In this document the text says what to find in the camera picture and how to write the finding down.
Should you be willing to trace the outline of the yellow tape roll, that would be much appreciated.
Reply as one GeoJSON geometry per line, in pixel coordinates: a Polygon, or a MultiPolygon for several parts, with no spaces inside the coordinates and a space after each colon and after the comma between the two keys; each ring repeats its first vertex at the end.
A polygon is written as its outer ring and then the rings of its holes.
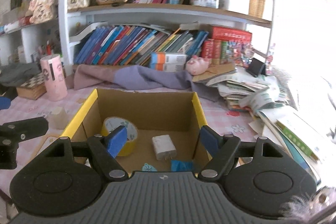
{"type": "Polygon", "coordinates": [[[138,129],[126,119],[108,117],[102,124],[101,135],[105,137],[105,146],[113,158],[126,157],[135,150],[138,129]]]}

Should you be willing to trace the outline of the cream cube block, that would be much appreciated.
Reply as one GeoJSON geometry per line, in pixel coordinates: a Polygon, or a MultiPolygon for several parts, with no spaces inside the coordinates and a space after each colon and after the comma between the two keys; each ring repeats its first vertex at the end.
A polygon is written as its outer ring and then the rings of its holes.
{"type": "Polygon", "coordinates": [[[68,124],[68,115],[63,107],[55,107],[49,114],[49,124],[56,130],[64,130],[68,124]]]}

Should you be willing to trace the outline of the white charger plug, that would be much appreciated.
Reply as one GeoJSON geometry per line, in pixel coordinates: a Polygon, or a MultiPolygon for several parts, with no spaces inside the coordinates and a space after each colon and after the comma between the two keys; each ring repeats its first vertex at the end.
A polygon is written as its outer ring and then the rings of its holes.
{"type": "Polygon", "coordinates": [[[157,160],[167,160],[177,156],[177,149],[170,135],[154,136],[152,143],[157,160]]]}

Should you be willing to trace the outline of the grey garment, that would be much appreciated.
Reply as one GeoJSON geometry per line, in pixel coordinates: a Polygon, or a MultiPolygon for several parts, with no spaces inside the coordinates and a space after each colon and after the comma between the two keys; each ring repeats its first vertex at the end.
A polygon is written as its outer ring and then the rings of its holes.
{"type": "Polygon", "coordinates": [[[0,82],[3,86],[20,86],[41,72],[34,63],[12,63],[1,66],[0,82]]]}

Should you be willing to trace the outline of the wooden chess box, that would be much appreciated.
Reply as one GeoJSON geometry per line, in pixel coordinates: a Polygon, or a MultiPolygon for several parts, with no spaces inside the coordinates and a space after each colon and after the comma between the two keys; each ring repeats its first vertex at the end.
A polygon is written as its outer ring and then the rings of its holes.
{"type": "Polygon", "coordinates": [[[25,83],[21,84],[21,86],[16,88],[16,90],[18,97],[29,100],[37,100],[47,92],[43,73],[39,73],[25,83]]]}

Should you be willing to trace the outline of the pink checkered table mat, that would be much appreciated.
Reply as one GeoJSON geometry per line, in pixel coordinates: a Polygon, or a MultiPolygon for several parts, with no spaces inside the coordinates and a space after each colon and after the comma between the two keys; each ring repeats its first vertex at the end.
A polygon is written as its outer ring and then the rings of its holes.
{"type": "MultiPolygon", "coordinates": [[[[56,102],[50,101],[47,95],[43,95],[36,101],[17,97],[11,101],[9,109],[1,110],[1,124],[39,116],[47,118],[57,106],[63,107],[68,119],[72,119],[93,89],[94,87],[81,90],[70,89],[66,99],[56,102]]],[[[253,121],[250,113],[229,111],[223,100],[212,102],[201,98],[200,102],[208,125],[218,134],[233,133],[243,141],[254,139],[256,132],[249,125],[253,121]]],[[[12,178],[35,155],[36,147],[42,140],[43,138],[36,138],[20,143],[17,152],[17,168],[1,170],[1,191],[7,196],[10,195],[9,187],[12,178]]]]}

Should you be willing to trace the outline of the blue toy piece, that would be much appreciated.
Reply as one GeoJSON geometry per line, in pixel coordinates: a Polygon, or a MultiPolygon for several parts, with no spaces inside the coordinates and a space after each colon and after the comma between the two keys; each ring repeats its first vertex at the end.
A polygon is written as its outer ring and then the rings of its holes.
{"type": "Polygon", "coordinates": [[[192,161],[171,160],[172,172],[189,172],[194,170],[192,161]]]}

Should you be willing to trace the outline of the pink cartoon humidifier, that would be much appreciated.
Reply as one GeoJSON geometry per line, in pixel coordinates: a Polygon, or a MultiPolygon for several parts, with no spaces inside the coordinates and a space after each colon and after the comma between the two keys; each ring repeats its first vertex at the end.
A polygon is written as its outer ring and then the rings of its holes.
{"type": "Polygon", "coordinates": [[[60,55],[48,55],[40,60],[49,100],[60,101],[67,96],[67,87],[60,55]]]}

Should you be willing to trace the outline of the yellow cardboard box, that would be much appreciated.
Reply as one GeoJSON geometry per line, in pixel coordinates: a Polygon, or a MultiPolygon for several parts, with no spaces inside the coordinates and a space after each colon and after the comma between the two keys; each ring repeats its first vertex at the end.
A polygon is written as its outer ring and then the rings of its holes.
{"type": "Polygon", "coordinates": [[[151,139],[159,135],[170,135],[177,149],[176,160],[192,161],[197,172],[210,160],[199,141],[199,130],[207,121],[197,93],[95,89],[62,135],[72,141],[85,141],[99,134],[104,120],[110,117],[128,120],[138,129],[134,150],[128,156],[117,158],[128,173],[141,170],[146,163],[158,171],[171,169],[169,157],[156,159],[151,139]]]}

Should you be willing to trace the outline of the pile of papers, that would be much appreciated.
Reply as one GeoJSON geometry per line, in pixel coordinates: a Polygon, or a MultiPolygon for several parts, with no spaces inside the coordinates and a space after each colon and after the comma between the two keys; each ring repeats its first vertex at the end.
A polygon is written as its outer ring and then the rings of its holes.
{"type": "Polygon", "coordinates": [[[234,73],[197,81],[209,88],[216,88],[225,100],[235,101],[235,110],[250,110],[258,122],[261,122],[259,136],[268,137],[285,150],[304,170],[321,184],[318,173],[319,160],[314,158],[313,150],[287,129],[276,125],[273,112],[284,110],[287,103],[284,90],[273,76],[253,77],[239,68],[234,73]]]}

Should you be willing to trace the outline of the pink purple cloth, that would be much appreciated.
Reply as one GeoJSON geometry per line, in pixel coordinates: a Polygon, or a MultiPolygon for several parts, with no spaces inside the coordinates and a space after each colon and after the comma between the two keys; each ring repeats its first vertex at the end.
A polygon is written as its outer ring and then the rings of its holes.
{"type": "Polygon", "coordinates": [[[139,65],[114,67],[81,64],[72,75],[66,77],[65,82],[68,89],[74,90],[98,85],[125,90],[189,89],[209,101],[217,102],[221,99],[217,88],[194,83],[187,71],[164,72],[139,65]]]}

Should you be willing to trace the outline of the pink pig figurine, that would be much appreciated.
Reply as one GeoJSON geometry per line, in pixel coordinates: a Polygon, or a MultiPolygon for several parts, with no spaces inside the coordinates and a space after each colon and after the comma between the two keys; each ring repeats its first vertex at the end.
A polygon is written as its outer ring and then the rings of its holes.
{"type": "Polygon", "coordinates": [[[210,59],[192,56],[185,65],[185,70],[192,76],[197,76],[205,73],[210,66],[210,59]]]}

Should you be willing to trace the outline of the black phone stand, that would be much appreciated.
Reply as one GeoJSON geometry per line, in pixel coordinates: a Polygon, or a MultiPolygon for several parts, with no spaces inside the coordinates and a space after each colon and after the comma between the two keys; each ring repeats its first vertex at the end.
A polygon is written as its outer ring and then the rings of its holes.
{"type": "Polygon", "coordinates": [[[253,77],[259,77],[260,75],[266,76],[266,65],[260,60],[253,58],[251,63],[248,65],[246,72],[253,77]]]}

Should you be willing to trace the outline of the pink plush doll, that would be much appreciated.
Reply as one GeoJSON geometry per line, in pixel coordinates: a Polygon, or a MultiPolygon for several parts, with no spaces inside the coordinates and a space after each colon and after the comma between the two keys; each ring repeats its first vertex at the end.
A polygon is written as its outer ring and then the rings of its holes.
{"type": "Polygon", "coordinates": [[[31,24],[39,24],[56,18],[55,0],[31,0],[29,11],[31,24]]]}

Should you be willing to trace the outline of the orange white carton box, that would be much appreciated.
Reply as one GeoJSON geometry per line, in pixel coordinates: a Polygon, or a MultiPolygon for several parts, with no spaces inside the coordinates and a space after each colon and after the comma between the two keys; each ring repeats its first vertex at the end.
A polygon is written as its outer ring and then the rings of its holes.
{"type": "Polygon", "coordinates": [[[187,55],[182,53],[154,52],[150,57],[149,68],[156,71],[180,72],[185,69],[187,55]]]}

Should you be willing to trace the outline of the red book box set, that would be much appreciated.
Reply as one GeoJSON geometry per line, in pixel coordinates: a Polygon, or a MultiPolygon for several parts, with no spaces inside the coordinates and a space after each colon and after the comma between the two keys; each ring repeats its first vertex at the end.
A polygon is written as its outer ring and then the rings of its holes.
{"type": "Polygon", "coordinates": [[[212,26],[210,33],[211,37],[217,40],[242,42],[242,43],[250,43],[252,40],[252,34],[250,32],[234,28],[212,26]]]}

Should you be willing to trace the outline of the white bookshelf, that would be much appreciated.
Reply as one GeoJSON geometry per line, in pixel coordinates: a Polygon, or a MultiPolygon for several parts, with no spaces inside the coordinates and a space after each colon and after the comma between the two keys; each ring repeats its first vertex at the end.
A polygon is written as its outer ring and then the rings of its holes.
{"type": "MultiPolygon", "coordinates": [[[[7,12],[10,0],[1,0],[1,11],[7,12]]],[[[66,0],[59,0],[59,32],[65,70],[72,73],[74,44],[69,36],[74,34],[76,23],[93,23],[100,19],[111,23],[148,23],[177,28],[184,23],[214,24],[218,26],[245,27],[247,24],[271,28],[269,20],[239,14],[233,11],[202,6],[169,4],[125,4],[119,7],[93,6],[81,10],[68,10],[66,0]]]]}

